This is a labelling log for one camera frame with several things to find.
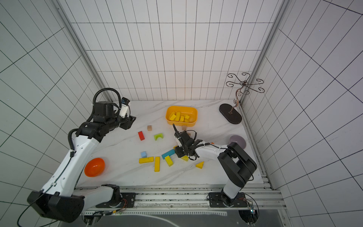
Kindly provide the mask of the yellow long block diagonal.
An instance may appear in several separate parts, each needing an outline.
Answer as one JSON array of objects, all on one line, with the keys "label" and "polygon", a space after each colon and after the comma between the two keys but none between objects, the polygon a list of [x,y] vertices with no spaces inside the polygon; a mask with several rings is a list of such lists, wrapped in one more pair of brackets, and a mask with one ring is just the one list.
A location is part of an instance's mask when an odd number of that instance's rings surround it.
[{"label": "yellow long block diagonal", "polygon": [[180,112],[177,112],[176,113],[175,121],[179,122],[180,121],[180,117],[181,117],[181,113]]}]

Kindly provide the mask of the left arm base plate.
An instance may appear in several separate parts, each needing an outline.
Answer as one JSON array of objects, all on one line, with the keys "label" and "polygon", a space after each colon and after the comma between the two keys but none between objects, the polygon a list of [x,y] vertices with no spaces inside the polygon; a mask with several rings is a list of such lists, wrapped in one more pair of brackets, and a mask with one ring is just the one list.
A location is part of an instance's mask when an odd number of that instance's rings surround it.
[{"label": "left arm base plate", "polygon": [[136,193],[119,193],[118,196],[113,196],[108,202],[103,202],[96,205],[96,208],[115,208],[125,209],[133,208],[135,204]]}]

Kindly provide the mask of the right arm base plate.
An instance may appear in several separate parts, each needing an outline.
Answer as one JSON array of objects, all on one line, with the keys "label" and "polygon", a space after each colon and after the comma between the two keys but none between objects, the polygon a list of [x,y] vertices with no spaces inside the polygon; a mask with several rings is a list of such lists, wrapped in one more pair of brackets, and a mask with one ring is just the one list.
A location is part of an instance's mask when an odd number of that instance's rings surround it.
[{"label": "right arm base plate", "polygon": [[249,206],[244,193],[238,193],[231,199],[224,192],[211,192],[207,195],[207,200],[211,208],[247,208]]}]

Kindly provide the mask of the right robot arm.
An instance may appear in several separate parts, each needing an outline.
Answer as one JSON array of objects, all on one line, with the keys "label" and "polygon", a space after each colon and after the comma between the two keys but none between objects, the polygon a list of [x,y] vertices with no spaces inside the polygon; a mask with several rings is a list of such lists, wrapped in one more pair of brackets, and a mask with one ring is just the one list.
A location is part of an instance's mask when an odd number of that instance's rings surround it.
[{"label": "right robot arm", "polygon": [[221,191],[225,205],[229,206],[247,182],[254,179],[257,164],[236,142],[219,146],[192,138],[187,131],[178,130],[175,131],[175,138],[178,146],[174,150],[179,158],[186,156],[193,161],[198,158],[219,161],[228,177],[228,182]]}]

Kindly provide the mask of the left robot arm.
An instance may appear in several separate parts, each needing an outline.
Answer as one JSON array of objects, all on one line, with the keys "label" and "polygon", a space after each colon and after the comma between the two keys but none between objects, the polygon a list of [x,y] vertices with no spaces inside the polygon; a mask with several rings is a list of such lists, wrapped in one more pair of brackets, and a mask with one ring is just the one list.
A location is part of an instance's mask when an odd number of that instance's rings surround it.
[{"label": "left robot arm", "polygon": [[41,217],[71,223],[85,210],[99,204],[110,207],[125,205],[120,188],[103,184],[86,193],[74,194],[87,160],[102,139],[116,128],[131,128],[136,117],[130,114],[130,101],[113,88],[95,93],[90,117],[80,127],[70,130],[70,150],[50,180],[40,191],[31,192],[29,207]]}]

